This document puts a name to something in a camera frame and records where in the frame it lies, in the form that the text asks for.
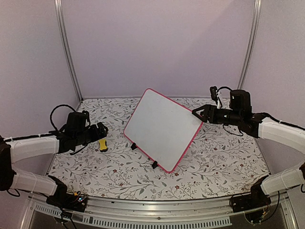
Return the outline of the yellow bone-shaped eraser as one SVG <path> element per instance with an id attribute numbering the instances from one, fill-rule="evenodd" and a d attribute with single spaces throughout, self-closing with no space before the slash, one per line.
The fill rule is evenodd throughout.
<path id="1" fill-rule="evenodd" d="M 107 147 L 107 140 L 106 139 L 101 139 L 98 141 L 99 142 L 99 151 L 100 152 L 107 152 L 108 151 L 108 147 Z"/>

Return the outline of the pink-framed whiteboard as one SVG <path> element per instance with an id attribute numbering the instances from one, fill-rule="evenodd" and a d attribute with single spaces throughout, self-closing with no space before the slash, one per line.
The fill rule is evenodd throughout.
<path id="1" fill-rule="evenodd" d="M 123 134 L 167 173 L 173 172 L 203 123 L 189 108 L 146 89 Z"/>

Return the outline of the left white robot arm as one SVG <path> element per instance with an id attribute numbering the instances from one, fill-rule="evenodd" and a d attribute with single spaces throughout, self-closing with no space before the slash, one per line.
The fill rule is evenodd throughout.
<path id="1" fill-rule="evenodd" d="M 21 160 L 41 155 L 76 153 L 76 147 L 104 139 L 108 128 L 101 122 L 91 124 L 88 112 L 71 112 L 62 128 L 47 134 L 0 139 L 0 189 L 20 189 L 42 193 L 67 207 L 71 197 L 67 186 L 52 176 L 37 175 L 13 167 Z"/>

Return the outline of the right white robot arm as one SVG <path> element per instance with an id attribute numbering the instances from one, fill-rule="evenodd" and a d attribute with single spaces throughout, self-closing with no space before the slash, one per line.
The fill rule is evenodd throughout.
<path id="1" fill-rule="evenodd" d="M 229 108 L 221 106 L 219 89 L 210 88 L 215 105 L 205 104 L 192 110 L 192 114 L 204 123 L 236 126 L 241 134 L 256 139 L 278 143 L 301 154 L 305 153 L 305 129 L 298 125 L 276 119 L 267 112 L 252 111 L 250 93 L 245 90 L 231 90 Z M 246 198 L 250 208 L 258 207 L 266 196 L 281 190 L 305 185 L 305 163 L 267 175 L 251 186 L 251 194 Z"/>

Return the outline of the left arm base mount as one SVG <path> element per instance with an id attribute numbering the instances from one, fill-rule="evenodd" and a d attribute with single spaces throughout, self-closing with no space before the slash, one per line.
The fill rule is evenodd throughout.
<path id="1" fill-rule="evenodd" d="M 87 206 L 87 194 L 83 194 L 80 191 L 76 193 L 68 193 L 67 186 L 59 179 L 53 176 L 49 176 L 57 185 L 54 195 L 48 196 L 46 203 L 56 206 L 60 209 L 68 209 L 77 212 L 84 212 Z"/>

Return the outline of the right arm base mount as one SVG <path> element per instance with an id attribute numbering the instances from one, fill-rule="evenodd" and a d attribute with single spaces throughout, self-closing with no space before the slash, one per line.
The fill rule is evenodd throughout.
<path id="1" fill-rule="evenodd" d="M 261 224 L 269 213 L 271 199 L 261 191 L 234 194 L 229 200 L 233 213 L 243 212 L 246 221 L 252 225 Z"/>

